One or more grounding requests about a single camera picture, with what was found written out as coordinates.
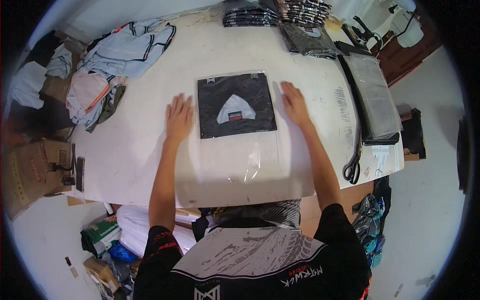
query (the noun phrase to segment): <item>folded black t-shirt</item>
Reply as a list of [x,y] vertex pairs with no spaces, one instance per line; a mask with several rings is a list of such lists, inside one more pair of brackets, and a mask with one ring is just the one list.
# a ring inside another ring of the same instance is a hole
[[314,239],[281,227],[218,227],[183,257],[172,233],[154,226],[133,295],[136,300],[358,300],[368,294],[371,276],[342,206],[332,204],[322,212]]

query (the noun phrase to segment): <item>box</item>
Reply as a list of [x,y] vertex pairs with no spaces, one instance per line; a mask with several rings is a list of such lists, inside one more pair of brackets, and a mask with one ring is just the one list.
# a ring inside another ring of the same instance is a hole
[[70,168],[71,144],[44,140],[14,147],[8,152],[8,161],[2,165],[3,205],[13,221],[36,200],[46,194],[70,191],[63,177],[69,171],[49,172],[48,164]]
[[112,294],[120,287],[112,271],[103,261],[92,256],[84,262],[84,267],[89,275],[95,276],[98,281],[112,291]]

